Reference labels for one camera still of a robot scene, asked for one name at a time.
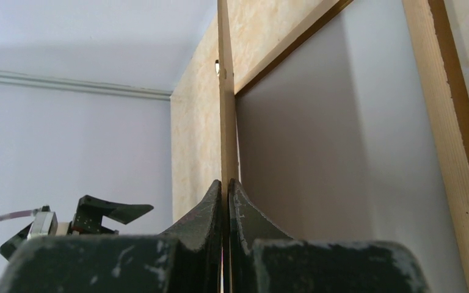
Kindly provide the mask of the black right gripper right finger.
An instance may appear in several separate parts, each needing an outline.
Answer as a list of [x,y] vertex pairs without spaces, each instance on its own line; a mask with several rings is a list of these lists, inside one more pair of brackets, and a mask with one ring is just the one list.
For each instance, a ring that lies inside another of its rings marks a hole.
[[412,252],[389,241],[305,241],[291,237],[228,187],[233,292],[429,292]]

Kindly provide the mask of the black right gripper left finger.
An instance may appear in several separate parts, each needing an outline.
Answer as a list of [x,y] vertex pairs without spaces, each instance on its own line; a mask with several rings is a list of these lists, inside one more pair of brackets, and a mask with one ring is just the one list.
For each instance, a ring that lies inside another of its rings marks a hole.
[[0,292],[218,292],[222,185],[157,235],[45,236],[27,241]]

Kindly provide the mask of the wooden picture frame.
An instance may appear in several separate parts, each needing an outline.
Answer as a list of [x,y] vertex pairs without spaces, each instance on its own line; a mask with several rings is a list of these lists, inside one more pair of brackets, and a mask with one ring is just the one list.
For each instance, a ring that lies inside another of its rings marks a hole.
[[[459,258],[467,285],[465,292],[469,292],[468,91],[451,32],[446,1],[401,2],[404,7],[413,55],[453,223]],[[241,92],[237,102],[254,87]]]

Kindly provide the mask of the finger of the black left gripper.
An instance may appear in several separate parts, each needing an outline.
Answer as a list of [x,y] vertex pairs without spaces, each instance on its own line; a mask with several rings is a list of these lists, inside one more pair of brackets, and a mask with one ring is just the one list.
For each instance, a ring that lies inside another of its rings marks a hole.
[[30,223],[28,226],[24,227],[0,246],[0,255],[2,257],[9,260],[21,244],[28,240],[31,225]]
[[104,217],[127,225],[154,210],[150,204],[123,204],[85,195],[79,199],[72,220],[72,233],[118,234],[102,225]]

